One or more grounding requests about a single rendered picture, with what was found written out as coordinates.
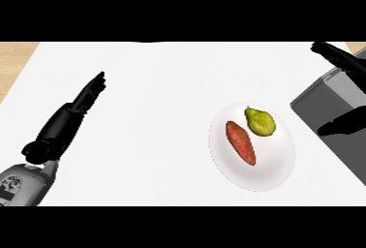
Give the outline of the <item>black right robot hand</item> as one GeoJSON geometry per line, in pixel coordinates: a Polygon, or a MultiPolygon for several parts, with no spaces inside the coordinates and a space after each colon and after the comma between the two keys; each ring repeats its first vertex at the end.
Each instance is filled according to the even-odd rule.
{"type": "MultiPolygon", "coordinates": [[[[366,60],[357,59],[326,42],[315,42],[310,49],[346,72],[354,85],[366,94],[366,60]]],[[[320,137],[334,134],[350,135],[363,129],[366,129],[366,106],[357,107],[328,122],[318,129],[318,135],[320,137]]]]}

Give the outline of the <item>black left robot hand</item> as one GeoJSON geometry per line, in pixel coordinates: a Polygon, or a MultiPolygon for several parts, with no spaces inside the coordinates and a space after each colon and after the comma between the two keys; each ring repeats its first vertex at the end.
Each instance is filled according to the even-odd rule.
{"type": "Polygon", "coordinates": [[[61,159],[70,148],[84,115],[105,88],[105,73],[101,72],[84,86],[74,101],[61,106],[39,133],[36,141],[22,149],[25,160],[34,165],[61,159]]]}

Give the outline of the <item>grey box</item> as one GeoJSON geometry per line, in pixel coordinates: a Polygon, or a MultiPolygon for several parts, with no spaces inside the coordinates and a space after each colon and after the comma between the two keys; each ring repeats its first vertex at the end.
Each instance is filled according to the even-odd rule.
{"type": "Polygon", "coordinates": [[[350,135],[318,135],[318,129],[360,106],[366,106],[366,94],[340,68],[313,82],[291,102],[297,116],[366,186],[366,129],[350,135]]]}

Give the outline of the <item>white oval plate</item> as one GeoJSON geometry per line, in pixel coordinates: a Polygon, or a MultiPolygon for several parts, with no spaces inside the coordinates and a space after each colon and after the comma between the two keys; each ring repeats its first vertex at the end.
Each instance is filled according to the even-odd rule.
{"type": "Polygon", "coordinates": [[[210,127],[208,147],[213,161],[226,178],[242,188],[264,192],[278,188],[288,180],[295,167],[295,143],[284,121],[272,110],[253,103],[238,103],[217,114],[210,127]],[[273,117],[276,129],[269,137],[250,129],[245,109],[264,110],[273,117]],[[256,164],[251,165],[226,136],[226,123],[233,121],[248,132],[256,164]]]}

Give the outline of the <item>orange sweet potato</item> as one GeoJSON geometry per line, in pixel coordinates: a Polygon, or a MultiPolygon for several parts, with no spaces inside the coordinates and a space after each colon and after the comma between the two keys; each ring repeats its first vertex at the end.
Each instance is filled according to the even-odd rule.
{"type": "Polygon", "coordinates": [[[236,124],[235,121],[226,122],[226,138],[242,160],[254,166],[256,154],[251,138],[247,130],[236,124]]]}

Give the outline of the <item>green pear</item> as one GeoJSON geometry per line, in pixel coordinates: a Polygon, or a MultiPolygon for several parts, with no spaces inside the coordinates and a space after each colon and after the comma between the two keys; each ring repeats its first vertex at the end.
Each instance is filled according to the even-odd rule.
{"type": "Polygon", "coordinates": [[[269,137],[276,131],[276,122],[272,115],[256,108],[245,109],[248,127],[260,137],[269,137]]]}

